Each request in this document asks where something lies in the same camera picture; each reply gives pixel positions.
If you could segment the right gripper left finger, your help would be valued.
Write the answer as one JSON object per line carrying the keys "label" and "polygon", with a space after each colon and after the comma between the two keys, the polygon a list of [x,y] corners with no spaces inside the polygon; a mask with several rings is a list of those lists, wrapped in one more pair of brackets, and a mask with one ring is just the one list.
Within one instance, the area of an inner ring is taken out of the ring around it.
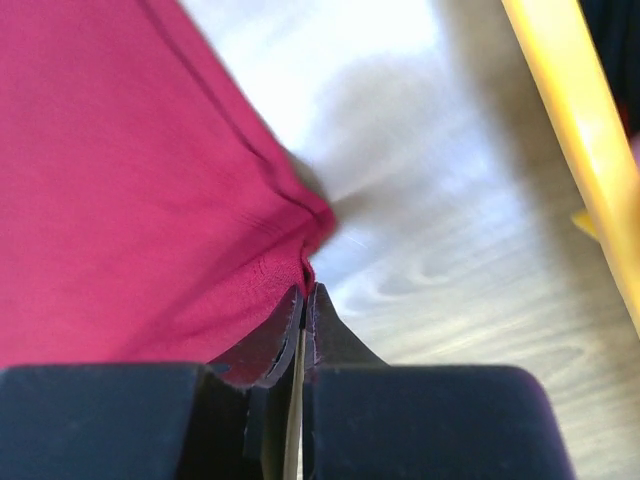
{"label": "right gripper left finger", "polygon": [[213,361],[1,372],[5,479],[293,479],[304,299]]}

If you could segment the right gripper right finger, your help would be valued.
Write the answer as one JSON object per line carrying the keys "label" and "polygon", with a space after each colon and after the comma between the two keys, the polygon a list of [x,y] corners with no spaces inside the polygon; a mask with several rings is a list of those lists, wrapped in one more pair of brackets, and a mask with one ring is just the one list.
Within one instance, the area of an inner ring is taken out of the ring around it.
{"label": "right gripper right finger", "polygon": [[392,366],[316,284],[305,314],[307,479],[571,479],[546,392],[509,365]]}

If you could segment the red t shirt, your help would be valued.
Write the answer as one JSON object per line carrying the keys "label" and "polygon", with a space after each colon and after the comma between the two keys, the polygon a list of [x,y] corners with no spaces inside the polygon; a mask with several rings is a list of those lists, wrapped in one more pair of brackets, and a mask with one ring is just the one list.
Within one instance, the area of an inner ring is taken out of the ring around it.
{"label": "red t shirt", "polygon": [[1,5],[1,363],[208,362],[331,233],[175,1]]}

